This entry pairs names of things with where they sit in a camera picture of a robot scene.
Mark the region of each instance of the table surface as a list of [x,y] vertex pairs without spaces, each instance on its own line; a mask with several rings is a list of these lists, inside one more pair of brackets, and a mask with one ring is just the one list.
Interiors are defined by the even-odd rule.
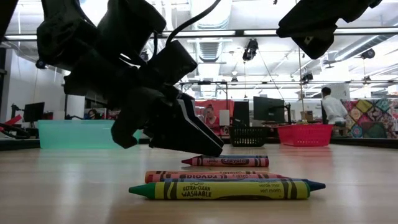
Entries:
[[398,151],[371,147],[224,147],[267,154],[270,172],[326,183],[308,200],[151,201],[128,193],[147,170],[187,167],[191,154],[145,145],[123,150],[0,152],[0,223],[398,223]]

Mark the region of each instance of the crayon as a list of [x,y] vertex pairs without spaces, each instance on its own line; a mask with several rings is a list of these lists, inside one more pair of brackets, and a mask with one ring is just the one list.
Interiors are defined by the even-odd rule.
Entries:
[[191,166],[244,166],[244,167],[268,167],[269,160],[266,158],[201,158],[194,157],[181,161]]
[[268,159],[268,156],[263,156],[263,155],[220,155],[218,157],[216,156],[195,156],[194,158],[210,158],[210,159],[216,159],[216,158],[220,158],[220,159],[235,159],[235,158],[240,158],[240,159],[250,159],[250,158],[265,158]]
[[130,187],[132,194],[149,199],[306,199],[310,187],[304,181],[270,182],[157,182]]
[[145,183],[148,182],[148,176],[154,174],[269,174],[268,171],[147,171],[145,173]]
[[275,178],[275,179],[164,179],[164,182],[275,182],[275,181],[303,181],[308,184],[310,190],[325,189],[326,185],[319,182],[314,182],[308,179],[295,179],[295,178]]
[[165,179],[275,179],[286,178],[277,174],[154,174],[146,183],[163,182]]

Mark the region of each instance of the orange crayon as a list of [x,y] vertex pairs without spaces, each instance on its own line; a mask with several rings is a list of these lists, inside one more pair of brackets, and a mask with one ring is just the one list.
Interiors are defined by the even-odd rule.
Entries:
[[270,174],[268,171],[147,171],[145,173],[145,183],[148,182],[150,175],[180,174],[180,175],[197,175],[197,174]]
[[244,166],[244,167],[268,167],[266,158],[204,158],[194,157],[181,161],[191,166]]
[[277,179],[286,178],[278,174],[154,174],[149,175],[146,178],[145,183],[151,182],[163,182],[165,179],[201,179],[201,180],[211,180],[211,179]]

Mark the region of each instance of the ceiling duct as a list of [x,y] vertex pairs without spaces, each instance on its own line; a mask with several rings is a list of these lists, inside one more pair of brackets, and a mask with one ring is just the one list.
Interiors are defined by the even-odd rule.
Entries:
[[[214,0],[190,1],[191,16],[194,17],[211,6]],[[228,27],[231,16],[232,0],[222,0],[214,10],[194,25],[196,30],[221,30]],[[216,62],[223,50],[222,42],[200,42],[198,45],[199,58],[204,62]]]
[[[396,27],[398,26],[398,16],[391,19],[388,21],[384,26],[386,27]],[[377,44],[380,44],[391,37],[395,36],[394,34],[389,34],[389,35],[372,35],[372,36],[366,36],[363,38],[360,38],[353,44],[349,45],[348,47],[344,48],[343,50],[338,51],[336,54],[333,56],[333,60],[330,60],[330,62],[339,62],[339,61],[344,61],[347,60],[351,57],[354,57],[356,55],[359,55],[372,47],[376,46]]]

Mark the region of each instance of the colorful quilt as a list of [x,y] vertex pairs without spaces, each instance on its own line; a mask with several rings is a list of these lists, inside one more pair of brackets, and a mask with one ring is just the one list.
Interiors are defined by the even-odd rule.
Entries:
[[342,100],[347,109],[346,127],[354,138],[398,138],[398,100]]

